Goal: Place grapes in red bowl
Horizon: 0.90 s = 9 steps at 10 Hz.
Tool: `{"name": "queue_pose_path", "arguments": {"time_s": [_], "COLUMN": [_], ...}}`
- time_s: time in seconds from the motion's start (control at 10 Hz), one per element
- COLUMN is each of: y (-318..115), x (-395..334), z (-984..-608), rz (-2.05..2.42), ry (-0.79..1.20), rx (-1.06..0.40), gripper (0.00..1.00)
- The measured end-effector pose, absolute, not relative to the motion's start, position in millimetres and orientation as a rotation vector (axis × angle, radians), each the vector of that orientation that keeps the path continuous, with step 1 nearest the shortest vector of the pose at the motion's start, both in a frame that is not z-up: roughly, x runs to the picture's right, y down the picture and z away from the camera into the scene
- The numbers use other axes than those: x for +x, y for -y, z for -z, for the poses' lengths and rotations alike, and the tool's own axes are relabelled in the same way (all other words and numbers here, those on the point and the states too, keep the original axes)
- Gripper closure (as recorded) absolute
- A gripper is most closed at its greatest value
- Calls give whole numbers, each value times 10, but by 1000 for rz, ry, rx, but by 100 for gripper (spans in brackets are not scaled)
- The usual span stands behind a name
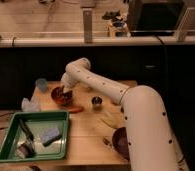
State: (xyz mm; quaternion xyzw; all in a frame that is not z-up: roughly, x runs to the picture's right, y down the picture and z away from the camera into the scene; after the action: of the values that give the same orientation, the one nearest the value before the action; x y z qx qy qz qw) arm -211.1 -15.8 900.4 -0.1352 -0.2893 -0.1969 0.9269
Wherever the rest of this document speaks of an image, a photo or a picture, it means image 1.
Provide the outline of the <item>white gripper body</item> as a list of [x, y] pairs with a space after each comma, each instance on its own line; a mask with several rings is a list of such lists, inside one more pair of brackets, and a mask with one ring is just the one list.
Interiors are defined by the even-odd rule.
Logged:
[[61, 77], [61, 84], [64, 86], [63, 92], [67, 93], [68, 91], [70, 91], [74, 88], [75, 81], [67, 73], [64, 73]]

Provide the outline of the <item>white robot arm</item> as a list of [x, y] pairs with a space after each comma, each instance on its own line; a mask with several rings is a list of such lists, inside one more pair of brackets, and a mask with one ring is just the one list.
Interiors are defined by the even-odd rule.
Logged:
[[70, 62], [61, 83], [71, 89], [82, 82], [123, 107], [131, 170], [190, 171], [159, 93], [149, 86], [113, 81], [90, 68], [87, 58]]

